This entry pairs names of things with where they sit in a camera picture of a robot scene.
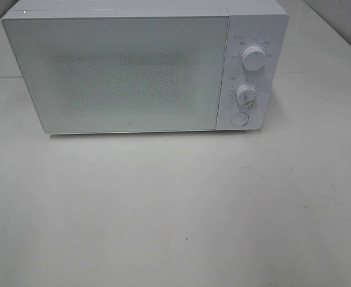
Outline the white round door button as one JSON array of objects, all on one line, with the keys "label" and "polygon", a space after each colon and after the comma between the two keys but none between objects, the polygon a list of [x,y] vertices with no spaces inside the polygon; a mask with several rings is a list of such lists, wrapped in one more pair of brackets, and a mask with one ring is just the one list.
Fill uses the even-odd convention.
[{"label": "white round door button", "polygon": [[233,126],[243,127],[248,124],[249,115],[245,112],[235,113],[231,118],[230,122]]}]

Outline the white timer knob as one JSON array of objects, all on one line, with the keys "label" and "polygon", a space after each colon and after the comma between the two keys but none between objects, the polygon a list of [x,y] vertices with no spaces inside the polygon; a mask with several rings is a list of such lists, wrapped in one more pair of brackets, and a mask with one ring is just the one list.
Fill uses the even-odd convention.
[{"label": "white timer knob", "polygon": [[253,84],[242,84],[235,92],[238,106],[248,106],[257,99],[257,88]]}]

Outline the white microwave door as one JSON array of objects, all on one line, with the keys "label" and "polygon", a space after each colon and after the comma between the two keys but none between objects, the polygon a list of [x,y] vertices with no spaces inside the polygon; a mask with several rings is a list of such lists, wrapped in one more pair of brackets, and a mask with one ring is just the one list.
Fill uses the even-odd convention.
[{"label": "white microwave door", "polygon": [[216,127],[227,17],[6,19],[48,134]]}]

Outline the white upper power knob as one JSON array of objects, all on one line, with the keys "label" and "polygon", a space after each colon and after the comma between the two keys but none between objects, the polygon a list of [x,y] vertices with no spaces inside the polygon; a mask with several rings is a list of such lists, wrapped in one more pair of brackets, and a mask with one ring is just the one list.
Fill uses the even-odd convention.
[{"label": "white upper power knob", "polygon": [[242,51],[242,64],[247,71],[257,71],[265,65],[266,49],[260,44],[250,44]]}]

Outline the white microwave oven body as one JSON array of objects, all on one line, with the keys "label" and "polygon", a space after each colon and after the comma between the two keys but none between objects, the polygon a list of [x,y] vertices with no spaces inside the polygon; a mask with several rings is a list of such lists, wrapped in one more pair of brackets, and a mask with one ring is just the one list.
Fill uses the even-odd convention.
[{"label": "white microwave oven body", "polygon": [[[276,1],[19,1],[5,14],[2,24],[6,19],[168,17],[228,18],[216,127],[170,132],[259,129],[289,22],[288,14]],[[267,55],[265,65],[251,72],[242,64],[242,51],[253,43],[262,45]],[[237,105],[235,92],[242,84],[257,88],[257,99],[251,105]],[[249,115],[247,125],[231,124],[230,118],[238,112]]]}]

